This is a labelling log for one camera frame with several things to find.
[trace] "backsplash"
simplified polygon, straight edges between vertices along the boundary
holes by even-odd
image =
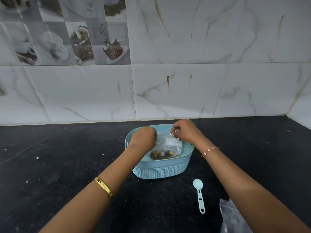
[[[311,0],[0,0],[0,125],[288,114]]]

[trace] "hand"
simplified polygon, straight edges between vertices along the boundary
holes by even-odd
[[[204,138],[204,135],[200,132],[200,130],[187,119],[177,121],[171,129],[171,133],[175,138],[179,138],[179,140],[189,142],[193,145],[195,145],[194,143],[196,141]]]
[[[157,132],[153,127],[142,127],[132,136],[128,147],[135,147],[144,152],[144,155],[156,146]]]

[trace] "blue basket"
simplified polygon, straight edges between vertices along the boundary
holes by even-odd
[[[158,133],[169,133],[173,127],[173,124],[151,125],[150,127],[154,127]],[[129,144],[132,135],[139,128],[135,128],[126,136],[125,148]],[[151,161],[144,161],[143,158],[133,169],[133,172],[136,176],[142,179],[157,179],[178,175],[186,170],[193,150],[193,145],[188,142],[183,142],[183,150],[180,156]]]

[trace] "plastic spoon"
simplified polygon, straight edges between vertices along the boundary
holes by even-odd
[[[193,181],[193,186],[197,189],[197,200],[199,202],[199,209],[200,213],[205,213],[205,207],[204,207],[204,201],[203,201],[203,196],[201,193],[201,189],[203,188],[203,183],[200,179],[195,179]]]

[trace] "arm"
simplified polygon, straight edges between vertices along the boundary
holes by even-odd
[[[202,154],[215,146],[186,119],[177,121],[171,133],[195,145]],[[210,151],[205,159],[253,232],[311,232],[284,204],[220,150]]]
[[[142,127],[133,134],[126,150],[99,174],[98,177],[114,195],[143,156],[155,147],[156,137],[157,132],[154,128]],[[40,233],[92,232],[110,203],[107,192],[96,181],[92,181],[66,204]]]

